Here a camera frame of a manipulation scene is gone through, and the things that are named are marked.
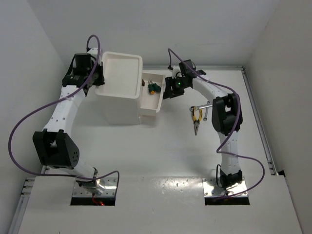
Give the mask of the all green screwdriver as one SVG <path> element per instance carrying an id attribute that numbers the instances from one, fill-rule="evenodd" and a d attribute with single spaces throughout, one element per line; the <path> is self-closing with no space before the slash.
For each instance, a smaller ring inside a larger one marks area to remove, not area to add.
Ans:
<path id="1" fill-rule="evenodd" d="M 156 84 L 156 83 L 153 83 L 154 84 L 154 88 L 155 88 L 155 93 L 160 93 L 161 92 L 161 87 L 158 85 L 158 84 Z"/>

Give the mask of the green orange screwdriver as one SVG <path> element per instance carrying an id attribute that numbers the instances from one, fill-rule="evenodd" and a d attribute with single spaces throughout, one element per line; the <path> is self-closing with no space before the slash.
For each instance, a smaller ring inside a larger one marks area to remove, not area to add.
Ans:
<path id="1" fill-rule="evenodd" d="M 153 95 L 156 92 L 154 84 L 150 80 L 148 81 L 148 92 L 150 95 Z"/>

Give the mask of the white drawer cabinet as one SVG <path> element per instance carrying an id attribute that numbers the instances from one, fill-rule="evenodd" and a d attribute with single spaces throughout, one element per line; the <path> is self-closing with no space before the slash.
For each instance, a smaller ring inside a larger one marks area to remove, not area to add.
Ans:
<path id="1" fill-rule="evenodd" d="M 102 63 L 105 84 L 95 93 L 105 120 L 112 125 L 139 125 L 142 57 L 105 52 Z"/>

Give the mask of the yellow handled pliers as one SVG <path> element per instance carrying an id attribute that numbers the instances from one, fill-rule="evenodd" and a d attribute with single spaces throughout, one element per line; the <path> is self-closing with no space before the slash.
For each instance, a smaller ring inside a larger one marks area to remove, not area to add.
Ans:
<path id="1" fill-rule="evenodd" d="M 195 106 L 192 106 L 190 108 L 190 110 L 191 110 L 191 116 L 192 116 L 192 121 L 193 121 L 193 125 L 194 125 L 194 132 L 195 132 L 195 136 L 196 136 L 198 133 L 200 122 L 201 122 L 202 117 L 203 117 L 203 113 L 202 113 L 201 109 L 198 109 Z"/>

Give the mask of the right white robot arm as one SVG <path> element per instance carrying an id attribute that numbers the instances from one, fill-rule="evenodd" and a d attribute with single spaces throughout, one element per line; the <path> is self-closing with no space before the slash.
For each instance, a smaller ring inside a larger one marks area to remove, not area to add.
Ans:
<path id="1" fill-rule="evenodd" d="M 202 70 L 193 72 L 195 65 L 189 60 L 179 66 L 168 66 L 172 72 L 165 79 L 163 98 L 175 98 L 184 94 L 186 88 L 193 88 L 212 104 L 212 125 L 218 133 L 221 154 L 219 185 L 226 189 L 243 179 L 238 161 L 237 138 L 242 124 L 242 112 L 238 95 L 227 93 L 214 82 L 208 80 Z"/>

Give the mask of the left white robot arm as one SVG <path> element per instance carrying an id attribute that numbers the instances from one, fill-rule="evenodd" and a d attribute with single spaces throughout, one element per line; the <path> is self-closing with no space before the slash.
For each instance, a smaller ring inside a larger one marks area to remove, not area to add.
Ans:
<path id="1" fill-rule="evenodd" d="M 94 180 L 98 172 L 80 159 L 71 131 L 78 108 L 89 89 L 105 83 L 101 55 L 97 48 L 74 55 L 62 80 L 61 102 L 43 130 L 33 134 L 33 143 L 43 166 L 74 175 L 79 186 L 93 193 L 99 193 L 101 181 Z"/>

